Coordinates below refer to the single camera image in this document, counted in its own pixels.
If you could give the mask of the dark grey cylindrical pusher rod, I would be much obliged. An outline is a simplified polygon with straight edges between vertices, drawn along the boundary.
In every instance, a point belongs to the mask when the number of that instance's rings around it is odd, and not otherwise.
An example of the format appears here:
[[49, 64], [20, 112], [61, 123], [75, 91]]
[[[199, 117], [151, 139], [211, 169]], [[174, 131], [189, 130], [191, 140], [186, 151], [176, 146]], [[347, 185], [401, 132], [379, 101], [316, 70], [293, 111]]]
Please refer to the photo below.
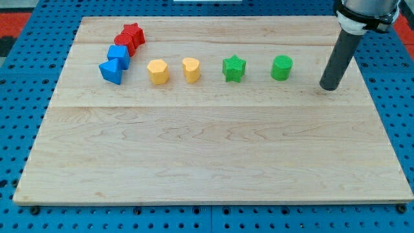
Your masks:
[[322, 89], [334, 91], [338, 88], [361, 39], [362, 35], [353, 35], [345, 30], [340, 31], [320, 79]]

